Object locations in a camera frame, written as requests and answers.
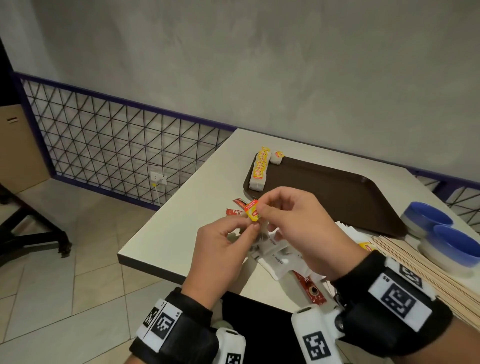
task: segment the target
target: blue bowl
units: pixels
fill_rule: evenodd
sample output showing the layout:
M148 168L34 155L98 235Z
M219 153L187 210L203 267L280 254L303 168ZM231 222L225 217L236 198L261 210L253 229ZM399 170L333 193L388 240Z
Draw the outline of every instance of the blue bowl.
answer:
M435 225L453 225L453 220L446 213L423 202L412 202L400 218L408 232L420 239L427 236Z
M436 265L458 275L470 275L480 262L480 243L449 226L434 226L419 249Z

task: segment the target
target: bundle of wooden sticks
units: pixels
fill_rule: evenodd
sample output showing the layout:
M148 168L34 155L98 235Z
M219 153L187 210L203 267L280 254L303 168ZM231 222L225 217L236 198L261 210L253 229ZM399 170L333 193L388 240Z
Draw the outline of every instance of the bundle of wooden sticks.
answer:
M480 295L458 283L403 240L372 237L380 251L418 273L453 313L480 331Z

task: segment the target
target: black wire grid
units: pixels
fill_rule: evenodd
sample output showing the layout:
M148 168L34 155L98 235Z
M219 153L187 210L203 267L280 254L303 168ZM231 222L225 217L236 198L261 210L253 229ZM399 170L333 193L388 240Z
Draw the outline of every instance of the black wire grid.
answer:
M432 178L416 176L431 191L440 181ZM462 218L473 230L480 233L480 191L474 188L461 187L445 202L449 208Z
M59 176L162 206L232 131L22 80ZM157 171L167 186L149 180Z

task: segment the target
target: brown tray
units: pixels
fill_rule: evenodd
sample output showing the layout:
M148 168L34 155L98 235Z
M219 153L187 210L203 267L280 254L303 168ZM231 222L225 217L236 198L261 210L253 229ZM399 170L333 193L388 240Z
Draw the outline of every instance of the brown tray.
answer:
M283 157L279 165L268 164L264 190L258 192L249 188L254 162L243 183L252 199L279 186L294 187L313 193L334 221L396 238L407 234L403 221L366 177Z

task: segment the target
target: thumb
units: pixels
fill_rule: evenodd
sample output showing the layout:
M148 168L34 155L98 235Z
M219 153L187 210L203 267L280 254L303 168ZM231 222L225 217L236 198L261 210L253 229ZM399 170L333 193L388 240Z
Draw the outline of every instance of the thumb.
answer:
M261 217L279 228L282 228L282 226L285 224L285 220L288 218L288 211L283 211L278 208L262 204L261 202L259 202L257 205L257 211Z
M239 251L244 257L260 232L260 224L252 224L240 235L238 240L231 245L231 249Z

